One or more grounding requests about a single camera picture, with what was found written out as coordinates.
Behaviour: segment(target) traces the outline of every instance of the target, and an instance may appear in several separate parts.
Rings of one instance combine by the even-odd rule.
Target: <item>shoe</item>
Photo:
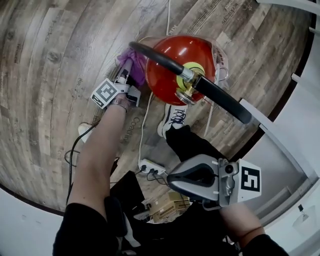
[[[168,131],[171,126],[175,129],[180,129],[185,125],[185,118],[188,106],[174,106],[170,104],[165,104],[164,107],[164,118],[159,123],[157,132],[160,137],[166,138],[166,131]]]
[[[88,131],[90,128],[92,127],[91,124],[88,124],[86,122],[83,122],[81,123],[79,126],[78,126],[78,132],[79,132],[79,135],[82,135],[84,134],[86,131]],[[89,136],[91,135],[91,133],[93,132],[95,128],[93,128],[91,131],[89,131],[86,135],[84,135],[81,140],[86,143],[87,139],[89,138]]]

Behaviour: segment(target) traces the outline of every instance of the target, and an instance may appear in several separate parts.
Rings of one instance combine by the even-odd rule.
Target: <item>power strip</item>
[[[156,164],[148,159],[142,159],[139,165],[140,165],[139,166],[140,169],[142,168],[142,166],[146,166],[145,170],[142,171],[145,174],[148,174],[151,169],[154,169],[155,171],[157,171],[158,175],[161,175],[166,172],[166,169],[163,166]]]

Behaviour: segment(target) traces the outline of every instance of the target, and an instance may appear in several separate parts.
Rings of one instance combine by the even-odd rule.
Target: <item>floor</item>
[[[130,41],[162,36],[167,0],[3,0],[0,2],[0,183],[25,198],[63,211],[69,165],[65,152],[78,125],[102,112],[91,101],[110,76],[115,57]],[[311,17],[254,0],[173,0],[170,34],[196,34],[218,41],[229,58],[224,89],[268,115],[286,89],[305,48]],[[138,170],[141,124],[150,90],[128,113],[113,182]],[[144,127],[142,158],[171,170],[178,158],[157,135],[164,104],[153,98]],[[210,106],[188,110],[186,122],[203,136]],[[257,130],[214,108],[205,137],[227,157]],[[81,150],[82,142],[76,149]],[[146,199],[168,188],[137,176]]]

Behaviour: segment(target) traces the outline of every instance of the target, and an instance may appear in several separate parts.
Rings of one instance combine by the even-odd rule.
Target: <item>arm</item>
[[[124,94],[117,98],[125,99]],[[110,172],[116,157],[126,110],[110,105],[79,156],[68,205],[88,206],[106,219],[104,199],[110,195]]]
[[[259,219],[243,203],[233,204],[219,210],[228,236],[244,248],[255,237],[265,234]]]

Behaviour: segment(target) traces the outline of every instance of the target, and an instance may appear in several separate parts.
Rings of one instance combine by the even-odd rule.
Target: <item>white cable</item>
[[[216,74],[216,86],[219,86],[219,80],[220,80],[220,64],[218,63],[216,65],[216,70],[217,70],[217,74]],[[208,121],[206,122],[206,127],[205,127],[205,131],[204,131],[204,137],[207,136],[208,134],[208,130],[209,130],[209,125],[210,125],[210,122],[211,122],[211,116],[212,116],[212,112],[214,111],[214,102],[211,101],[211,107],[210,107],[210,113],[209,113],[209,116],[208,116]]]
[[[149,97],[149,101],[148,101],[148,105],[146,106],[146,111],[145,111],[145,115],[142,121],[142,125],[141,125],[141,139],[140,139],[140,144],[139,144],[139,160],[138,160],[138,166],[139,169],[141,170],[141,166],[140,166],[140,161],[141,161],[141,146],[142,146],[142,140],[144,138],[144,125],[147,119],[147,115],[149,112],[149,107],[150,107],[150,102],[151,102],[151,98],[152,98],[153,93],[150,93],[150,97]]]
[[[168,19],[167,19],[167,21],[166,21],[166,35],[167,35],[167,36],[169,36],[170,9],[171,9],[171,0],[168,0]]]

